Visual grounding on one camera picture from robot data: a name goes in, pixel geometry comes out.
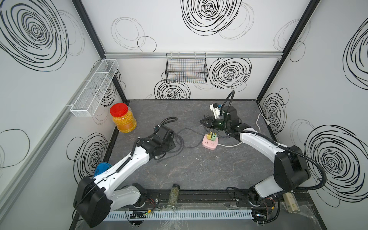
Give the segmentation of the green charger plug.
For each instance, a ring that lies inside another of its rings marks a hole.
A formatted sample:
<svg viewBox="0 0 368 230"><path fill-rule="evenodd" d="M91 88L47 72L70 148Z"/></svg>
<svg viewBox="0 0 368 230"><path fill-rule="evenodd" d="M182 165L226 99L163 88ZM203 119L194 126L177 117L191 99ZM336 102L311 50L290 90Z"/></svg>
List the green charger plug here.
<svg viewBox="0 0 368 230"><path fill-rule="evenodd" d="M212 133L211 140L216 141L216 139L217 139L217 133L214 132L214 133Z"/></svg>

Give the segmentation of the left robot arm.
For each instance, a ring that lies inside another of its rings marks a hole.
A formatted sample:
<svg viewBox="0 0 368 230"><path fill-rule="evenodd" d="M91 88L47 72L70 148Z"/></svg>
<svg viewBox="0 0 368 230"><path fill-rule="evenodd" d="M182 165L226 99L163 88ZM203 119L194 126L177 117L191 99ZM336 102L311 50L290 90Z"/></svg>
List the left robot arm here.
<svg viewBox="0 0 368 230"><path fill-rule="evenodd" d="M86 176L78 183L74 210L91 228L98 226L110 212L125 206L142 207L147 191L140 184L119 189L133 172L151 160L161 160L175 148L175 132L167 127L177 121L168 117L154 127L154 132L146 138L137 138L131 152L112 167L100 174Z"/></svg>

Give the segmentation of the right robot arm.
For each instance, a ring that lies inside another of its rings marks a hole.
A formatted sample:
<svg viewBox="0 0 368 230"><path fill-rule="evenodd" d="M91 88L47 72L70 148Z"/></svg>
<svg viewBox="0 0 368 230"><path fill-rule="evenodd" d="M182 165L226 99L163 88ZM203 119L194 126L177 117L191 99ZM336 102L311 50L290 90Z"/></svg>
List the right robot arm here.
<svg viewBox="0 0 368 230"><path fill-rule="evenodd" d="M246 144L267 157L274 166L273 174L249 188L247 197L252 206L260 206L271 195L282 195L291 191L318 190L327 182L324 168L314 159L302 153L297 146L280 144L246 123L242 123L232 105L235 91L227 96L224 103L213 103L213 115L203 118L200 123L213 131L224 131L229 137ZM321 175L314 186L302 186L311 178L308 164L314 165Z"/></svg>

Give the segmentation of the yellow charger plug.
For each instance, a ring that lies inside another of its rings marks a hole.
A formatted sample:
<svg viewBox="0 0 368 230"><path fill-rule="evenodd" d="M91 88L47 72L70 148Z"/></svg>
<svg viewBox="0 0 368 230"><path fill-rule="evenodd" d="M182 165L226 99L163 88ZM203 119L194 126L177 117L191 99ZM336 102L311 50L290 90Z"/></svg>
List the yellow charger plug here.
<svg viewBox="0 0 368 230"><path fill-rule="evenodd" d="M211 140L212 139L212 131L210 131L207 135L206 135L207 139L208 140Z"/></svg>

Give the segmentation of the pink power strip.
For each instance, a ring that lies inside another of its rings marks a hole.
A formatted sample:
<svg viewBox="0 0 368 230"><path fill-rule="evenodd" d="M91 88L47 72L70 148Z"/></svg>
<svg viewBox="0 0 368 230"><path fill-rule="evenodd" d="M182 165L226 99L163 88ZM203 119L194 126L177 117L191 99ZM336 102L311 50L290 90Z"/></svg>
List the pink power strip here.
<svg viewBox="0 0 368 230"><path fill-rule="evenodd" d="M209 150L215 150L216 148L217 148L217 146L218 146L218 142L219 142L219 140L218 140L219 138L218 137L216 137L216 140L215 141L212 141L212 140L209 140L208 138L207 138L207 136L205 135L204 137L203 137L203 140L202 140L202 146L204 147L204 148L206 148L206 149L209 149Z"/></svg>

